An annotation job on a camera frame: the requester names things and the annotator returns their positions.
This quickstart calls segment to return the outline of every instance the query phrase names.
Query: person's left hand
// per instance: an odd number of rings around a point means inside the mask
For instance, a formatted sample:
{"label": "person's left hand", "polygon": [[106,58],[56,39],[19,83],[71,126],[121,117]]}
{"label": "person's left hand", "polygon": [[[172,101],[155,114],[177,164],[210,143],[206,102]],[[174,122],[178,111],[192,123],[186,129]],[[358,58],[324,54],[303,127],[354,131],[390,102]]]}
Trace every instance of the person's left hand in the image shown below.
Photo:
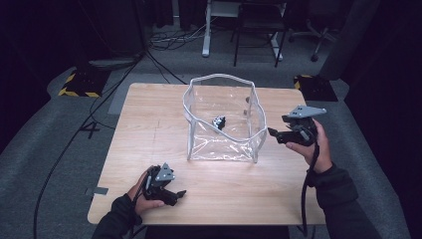
{"label": "person's left hand", "polygon": [[[127,195],[130,197],[130,200],[133,201],[133,198],[134,198],[134,196],[137,192],[137,189],[139,188],[140,184],[142,183],[142,180],[145,177],[145,175],[146,175],[146,171],[139,178],[139,180],[137,181],[137,184],[134,185],[130,189],[130,191],[127,193]],[[161,201],[161,200],[146,200],[143,195],[140,195],[139,198],[137,198],[136,207],[135,207],[134,210],[135,210],[137,215],[140,215],[142,212],[144,212],[148,209],[162,207],[164,205],[165,205],[164,202]]]}

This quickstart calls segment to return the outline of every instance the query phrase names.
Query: person's right hand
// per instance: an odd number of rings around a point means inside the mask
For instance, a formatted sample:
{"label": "person's right hand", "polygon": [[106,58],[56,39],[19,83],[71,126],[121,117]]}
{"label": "person's right hand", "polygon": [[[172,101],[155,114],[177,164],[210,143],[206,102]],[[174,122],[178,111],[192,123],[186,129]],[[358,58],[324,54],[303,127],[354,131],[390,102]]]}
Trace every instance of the person's right hand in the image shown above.
{"label": "person's right hand", "polygon": [[[316,173],[322,173],[329,170],[332,167],[331,156],[329,154],[328,138],[325,135],[322,125],[314,119],[317,131],[317,144],[319,145],[319,156],[316,161],[314,171]],[[308,164],[311,164],[314,156],[315,144],[311,146],[303,146],[294,142],[287,142],[286,147],[302,155]]]}

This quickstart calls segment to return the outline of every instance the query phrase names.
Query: clear plastic bag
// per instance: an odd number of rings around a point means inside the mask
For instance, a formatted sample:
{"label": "clear plastic bag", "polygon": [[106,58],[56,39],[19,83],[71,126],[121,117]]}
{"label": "clear plastic bag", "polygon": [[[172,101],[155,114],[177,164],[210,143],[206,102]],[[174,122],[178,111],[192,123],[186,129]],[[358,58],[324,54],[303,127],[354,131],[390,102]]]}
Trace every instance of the clear plastic bag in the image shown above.
{"label": "clear plastic bag", "polygon": [[[219,86],[205,86],[213,83]],[[188,159],[258,162],[267,123],[253,82],[224,74],[192,79],[183,106]],[[225,123],[218,124],[223,118]]]}

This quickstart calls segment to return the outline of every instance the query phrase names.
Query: long sleeve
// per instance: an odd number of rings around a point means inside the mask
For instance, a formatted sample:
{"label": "long sleeve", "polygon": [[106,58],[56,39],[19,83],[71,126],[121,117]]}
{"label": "long sleeve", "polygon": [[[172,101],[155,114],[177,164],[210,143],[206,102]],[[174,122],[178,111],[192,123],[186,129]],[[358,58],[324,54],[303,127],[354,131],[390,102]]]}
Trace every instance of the long sleeve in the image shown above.
{"label": "long sleeve", "polygon": [[331,239],[381,238],[356,201],[357,191],[346,170],[333,165],[324,173],[312,172],[309,186],[316,188]]}
{"label": "long sleeve", "polygon": [[93,239],[122,238],[135,222],[135,214],[130,206],[131,201],[127,194],[118,197],[112,203],[111,211],[97,225]]}

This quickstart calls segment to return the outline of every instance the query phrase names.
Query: table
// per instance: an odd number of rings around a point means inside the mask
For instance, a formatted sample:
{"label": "table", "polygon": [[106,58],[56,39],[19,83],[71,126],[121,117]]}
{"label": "table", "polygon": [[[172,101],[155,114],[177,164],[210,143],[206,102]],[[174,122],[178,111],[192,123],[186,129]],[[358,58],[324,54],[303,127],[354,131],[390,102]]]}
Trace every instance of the table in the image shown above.
{"label": "table", "polygon": [[[208,0],[206,10],[206,21],[205,21],[205,36],[204,45],[202,47],[202,57],[210,56],[210,45],[211,45],[211,17],[237,17],[238,8],[240,1],[236,0]],[[271,40],[271,46],[273,47],[274,56],[277,58],[279,53],[279,43],[277,42],[276,36]],[[279,61],[283,59],[283,55],[280,54]]]}
{"label": "table", "polygon": [[[227,91],[229,87],[207,87]],[[166,189],[187,190],[174,207],[142,215],[146,225],[300,225],[301,191],[307,164],[268,136],[258,163],[187,160],[188,122],[182,96],[187,86],[132,84],[118,120],[88,219],[99,223],[111,203],[125,194],[151,165],[167,162],[176,179]],[[267,124],[287,130],[281,119],[304,105],[297,90],[257,88]],[[307,193],[309,224],[324,224],[316,193]]]}

